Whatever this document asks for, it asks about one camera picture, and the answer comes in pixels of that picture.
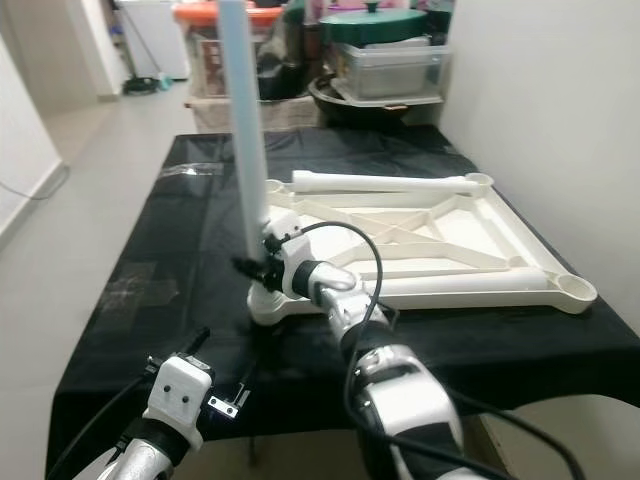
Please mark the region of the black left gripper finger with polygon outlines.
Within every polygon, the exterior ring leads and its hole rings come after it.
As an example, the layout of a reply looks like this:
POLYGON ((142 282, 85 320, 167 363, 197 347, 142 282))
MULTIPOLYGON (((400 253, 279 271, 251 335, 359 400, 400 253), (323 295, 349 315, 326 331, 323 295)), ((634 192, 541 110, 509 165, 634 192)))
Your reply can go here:
POLYGON ((198 328, 195 334, 192 335, 192 338, 187 340, 187 342, 179 348, 178 352, 175 352, 175 357, 186 361, 187 364, 206 365, 206 362, 198 357, 198 351, 204 346, 204 343, 209 339, 210 335, 211 330, 209 326, 201 326, 201 328, 198 328))

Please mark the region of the black tablecloth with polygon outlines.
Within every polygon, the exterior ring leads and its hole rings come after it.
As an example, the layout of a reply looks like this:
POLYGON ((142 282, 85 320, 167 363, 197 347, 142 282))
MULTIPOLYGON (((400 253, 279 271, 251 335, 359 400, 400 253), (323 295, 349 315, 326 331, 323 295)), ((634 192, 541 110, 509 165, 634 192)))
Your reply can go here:
MULTIPOLYGON (((115 443, 141 416, 147 387, 134 387, 145 360, 177 351, 195 330, 216 388, 251 389, 236 421, 215 422, 212 439, 349 430, 340 407, 337 343, 317 315, 285 320, 282 333, 256 337, 244 297, 248 280, 230 260, 242 248, 236 160, 228 134, 180 134, 165 166, 224 163, 223 177, 155 180, 111 276, 125 262, 156 262, 178 296, 164 306, 97 303, 52 397, 47 458, 76 444, 59 479, 115 443)), ((640 421, 640 335, 607 302, 582 314, 556 308, 404 311, 396 332, 448 387, 495 407, 557 401, 620 404, 640 421)))

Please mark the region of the large clear tape patch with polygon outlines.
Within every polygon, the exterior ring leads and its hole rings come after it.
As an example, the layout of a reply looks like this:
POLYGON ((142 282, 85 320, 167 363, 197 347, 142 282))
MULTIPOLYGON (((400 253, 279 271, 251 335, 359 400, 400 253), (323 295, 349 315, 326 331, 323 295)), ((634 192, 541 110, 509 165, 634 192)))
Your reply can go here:
POLYGON ((125 262, 105 285, 99 306, 115 310, 164 306, 175 296, 177 283, 156 262, 125 262))

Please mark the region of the small clear tape patch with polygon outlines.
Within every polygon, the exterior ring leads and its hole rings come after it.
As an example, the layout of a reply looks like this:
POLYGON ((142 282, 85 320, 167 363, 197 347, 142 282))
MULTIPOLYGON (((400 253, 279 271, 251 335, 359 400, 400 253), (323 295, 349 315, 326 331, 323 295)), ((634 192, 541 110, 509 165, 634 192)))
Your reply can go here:
POLYGON ((224 163, 182 163, 170 165, 161 169, 157 178, 177 178, 179 180, 216 179, 223 177, 225 173, 225 166, 227 165, 224 163))

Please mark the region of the beige patterned bench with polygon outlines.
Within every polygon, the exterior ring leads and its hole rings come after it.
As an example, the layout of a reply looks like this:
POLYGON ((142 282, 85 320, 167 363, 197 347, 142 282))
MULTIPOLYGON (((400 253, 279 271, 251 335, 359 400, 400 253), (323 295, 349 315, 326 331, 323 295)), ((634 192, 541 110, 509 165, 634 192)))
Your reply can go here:
MULTIPOLYGON (((188 97, 187 106, 195 118, 198 133, 232 133, 229 99, 197 99, 188 97)), ((260 122, 262 131, 293 131, 298 128, 317 127, 321 115, 314 101, 308 99, 288 99, 260 102, 260 122)))

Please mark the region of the black round basin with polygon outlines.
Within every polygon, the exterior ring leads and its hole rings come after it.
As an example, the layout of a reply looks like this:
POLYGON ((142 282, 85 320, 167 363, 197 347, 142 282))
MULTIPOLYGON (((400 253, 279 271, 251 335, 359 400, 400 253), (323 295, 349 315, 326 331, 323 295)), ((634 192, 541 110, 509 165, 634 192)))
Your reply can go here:
POLYGON ((385 106, 357 106, 344 99, 332 83, 334 76, 321 76, 308 83, 308 95, 319 110, 319 125, 325 128, 353 129, 353 131, 401 131, 410 125, 429 125, 435 122, 442 102, 430 104, 385 106))

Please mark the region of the black plastic bag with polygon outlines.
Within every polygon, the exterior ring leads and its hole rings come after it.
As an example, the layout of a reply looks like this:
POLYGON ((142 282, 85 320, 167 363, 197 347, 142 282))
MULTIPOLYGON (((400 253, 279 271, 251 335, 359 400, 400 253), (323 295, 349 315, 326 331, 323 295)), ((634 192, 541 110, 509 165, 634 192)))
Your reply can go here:
POLYGON ((324 73, 319 26, 275 28, 256 49, 257 86, 264 102, 297 99, 324 73))

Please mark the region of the dark floor mop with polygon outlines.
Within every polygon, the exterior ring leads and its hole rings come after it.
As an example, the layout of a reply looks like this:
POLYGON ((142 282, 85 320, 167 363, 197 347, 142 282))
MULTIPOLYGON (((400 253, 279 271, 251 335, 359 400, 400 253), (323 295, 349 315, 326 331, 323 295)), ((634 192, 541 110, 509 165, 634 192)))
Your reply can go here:
POLYGON ((122 37, 124 38, 124 54, 125 61, 127 61, 129 77, 125 79, 123 84, 123 90, 127 96, 143 96, 150 95, 150 93, 159 93, 169 90, 172 86, 172 82, 166 79, 163 70, 160 69, 159 64, 156 63, 155 56, 152 54, 150 46, 148 46, 143 40, 140 28, 138 28, 136 22, 127 10, 122 5, 122 0, 111 0, 111 9, 115 13, 116 19, 120 22, 120 28, 122 28, 122 37), (133 54, 131 47, 137 45, 140 47, 147 63, 151 64, 151 67, 155 68, 152 76, 142 76, 140 73, 140 61, 137 56, 133 54))

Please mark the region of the cream plastic table top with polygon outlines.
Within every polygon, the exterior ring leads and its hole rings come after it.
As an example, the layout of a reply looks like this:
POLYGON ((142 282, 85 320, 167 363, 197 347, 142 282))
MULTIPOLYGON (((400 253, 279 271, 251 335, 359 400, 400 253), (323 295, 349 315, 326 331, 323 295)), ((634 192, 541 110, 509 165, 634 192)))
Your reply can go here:
MULTIPOLYGON (((316 261, 360 279, 384 305, 420 308, 548 306, 580 314, 598 300, 595 285, 571 273, 495 191, 294 192, 292 180, 266 182, 269 221, 285 212, 300 216, 316 261), (407 276, 543 270, 549 291, 381 294, 384 280, 407 276)), ((292 300, 252 282, 253 320, 273 325, 294 314, 315 314, 310 297, 292 300)))

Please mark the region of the clear box with orange lid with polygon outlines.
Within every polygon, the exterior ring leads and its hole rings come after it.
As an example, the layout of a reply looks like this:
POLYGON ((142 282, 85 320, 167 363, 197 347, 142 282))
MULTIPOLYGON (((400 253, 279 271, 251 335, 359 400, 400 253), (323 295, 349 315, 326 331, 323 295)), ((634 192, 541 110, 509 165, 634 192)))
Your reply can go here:
MULTIPOLYGON (((283 0, 244 0, 250 19, 253 54, 269 40, 276 20, 284 13, 283 0)), ((218 29, 218 0, 183 0, 172 9, 186 42, 189 81, 197 99, 224 99, 227 96, 218 29)))

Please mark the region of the clear plastic storage container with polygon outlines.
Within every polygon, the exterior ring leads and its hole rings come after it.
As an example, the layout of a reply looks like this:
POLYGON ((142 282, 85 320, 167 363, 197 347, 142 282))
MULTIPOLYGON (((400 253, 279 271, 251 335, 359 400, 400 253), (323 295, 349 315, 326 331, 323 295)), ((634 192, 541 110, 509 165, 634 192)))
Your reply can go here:
POLYGON ((332 87, 353 105, 416 105, 442 100, 447 46, 356 47, 337 50, 332 87))

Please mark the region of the white appliance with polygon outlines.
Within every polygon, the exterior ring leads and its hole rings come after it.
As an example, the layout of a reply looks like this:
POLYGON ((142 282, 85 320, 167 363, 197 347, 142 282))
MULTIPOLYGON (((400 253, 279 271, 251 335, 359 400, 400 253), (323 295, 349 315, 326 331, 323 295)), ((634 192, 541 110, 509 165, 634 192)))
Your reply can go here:
POLYGON ((177 0, 116 0, 116 19, 137 76, 173 81, 191 76, 183 35, 173 15, 177 4, 177 0))

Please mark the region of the green pot lid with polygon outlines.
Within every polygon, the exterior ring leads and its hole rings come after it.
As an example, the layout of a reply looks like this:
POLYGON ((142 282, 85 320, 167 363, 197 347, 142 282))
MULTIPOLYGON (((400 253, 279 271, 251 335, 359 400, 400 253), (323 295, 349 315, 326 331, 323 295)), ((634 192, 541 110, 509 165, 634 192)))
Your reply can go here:
POLYGON ((380 0, 367 0, 364 4, 358 12, 335 13, 320 19, 325 40, 364 47, 425 35, 428 13, 412 8, 381 8, 380 0))

